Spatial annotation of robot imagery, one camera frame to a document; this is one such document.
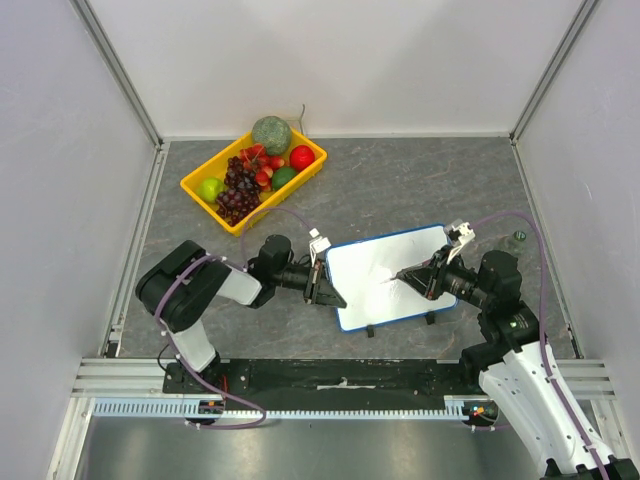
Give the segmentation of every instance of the green apple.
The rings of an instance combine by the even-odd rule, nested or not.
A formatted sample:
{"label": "green apple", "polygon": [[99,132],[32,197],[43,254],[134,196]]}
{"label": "green apple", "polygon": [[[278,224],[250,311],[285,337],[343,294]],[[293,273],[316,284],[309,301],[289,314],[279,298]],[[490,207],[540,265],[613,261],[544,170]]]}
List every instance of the green apple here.
{"label": "green apple", "polygon": [[214,203],[220,192],[224,191],[224,182],[219,178],[207,178],[198,187],[197,194],[207,203]]}

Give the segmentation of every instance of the marble surface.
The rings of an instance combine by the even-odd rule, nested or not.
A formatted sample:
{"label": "marble surface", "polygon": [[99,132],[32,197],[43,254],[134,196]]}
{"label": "marble surface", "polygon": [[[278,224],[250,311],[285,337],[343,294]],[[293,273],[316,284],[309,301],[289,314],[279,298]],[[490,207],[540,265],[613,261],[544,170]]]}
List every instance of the marble surface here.
{"label": "marble surface", "polygon": [[[225,141],[173,142],[146,237],[138,278],[185,239],[212,253],[241,260],[240,242],[180,189],[180,179],[224,148]],[[501,210],[530,211],[506,138],[324,139],[325,168],[283,206],[300,212],[334,244],[457,218],[479,220]],[[529,235],[519,268],[523,298],[537,309],[540,264],[533,233],[519,219],[503,219],[476,231],[465,249],[468,266],[499,239]],[[272,233],[288,236],[298,255],[308,236],[298,220],[272,212],[247,235],[250,256]],[[547,292],[548,334],[556,357],[573,358],[555,292]],[[459,304],[438,314],[435,325],[404,320],[366,333],[342,333],[335,311],[303,303],[301,293],[281,290],[259,310],[215,299],[203,321],[223,357],[438,358],[483,341],[477,310]],[[153,357],[165,345],[152,318],[133,297],[124,324],[122,357]]]}

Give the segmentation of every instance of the bunch of grapes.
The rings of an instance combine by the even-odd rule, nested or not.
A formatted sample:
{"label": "bunch of grapes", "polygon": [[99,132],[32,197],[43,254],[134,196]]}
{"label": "bunch of grapes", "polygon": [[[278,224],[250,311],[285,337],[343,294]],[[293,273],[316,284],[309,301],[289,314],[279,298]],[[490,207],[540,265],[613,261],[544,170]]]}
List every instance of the bunch of grapes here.
{"label": "bunch of grapes", "polygon": [[238,157],[229,159],[224,184],[228,187],[216,198],[218,214],[232,227],[260,206],[260,186],[256,173],[245,170]]}

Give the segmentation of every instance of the plastic bottle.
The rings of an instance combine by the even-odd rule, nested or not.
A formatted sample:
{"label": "plastic bottle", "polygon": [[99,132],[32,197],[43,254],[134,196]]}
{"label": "plastic bottle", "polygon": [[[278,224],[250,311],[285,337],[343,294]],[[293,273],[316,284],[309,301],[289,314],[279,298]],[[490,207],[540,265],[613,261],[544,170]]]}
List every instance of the plastic bottle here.
{"label": "plastic bottle", "polygon": [[512,235],[505,235],[500,238],[500,240],[498,240],[497,249],[510,253],[514,257],[518,258],[524,253],[524,242],[526,239],[527,234],[521,230],[517,230],[513,232]]}

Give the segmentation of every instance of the blue-edged whiteboard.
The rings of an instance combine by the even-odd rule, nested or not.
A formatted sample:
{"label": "blue-edged whiteboard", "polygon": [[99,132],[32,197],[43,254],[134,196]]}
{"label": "blue-edged whiteboard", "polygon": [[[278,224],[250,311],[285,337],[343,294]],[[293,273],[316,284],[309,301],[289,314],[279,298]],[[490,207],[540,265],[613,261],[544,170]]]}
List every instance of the blue-edged whiteboard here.
{"label": "blue-edged whiteboard", "polygon": [[353,332],[454,307],[457,300],[448,293],[431,301],[403,282],[384,282],[398,270],[428,260],[447,243],[443,225],[432,225],[327,250],[331,283],[347,302],[347,308],[336,309],[340,328]]}

